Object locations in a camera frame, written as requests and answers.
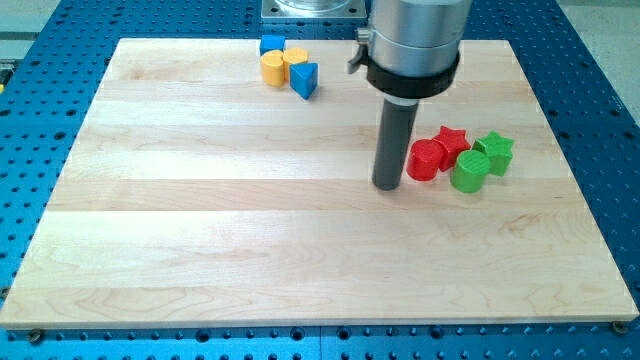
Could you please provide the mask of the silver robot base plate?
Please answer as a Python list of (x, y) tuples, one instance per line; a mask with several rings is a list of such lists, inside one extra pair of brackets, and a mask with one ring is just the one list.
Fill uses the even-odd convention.
[(261, 18), (267, 20), (366, 17), (364, 0), (263, 0), (261, 3)]

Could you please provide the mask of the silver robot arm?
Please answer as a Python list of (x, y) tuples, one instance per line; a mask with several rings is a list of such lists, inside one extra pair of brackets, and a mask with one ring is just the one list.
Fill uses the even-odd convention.
[(452, 84), (471, 0), (376, 0), (368, 25), (356, 32), (352, 74), (367, 68), (367, 81), (383, 93), (422, 99)]

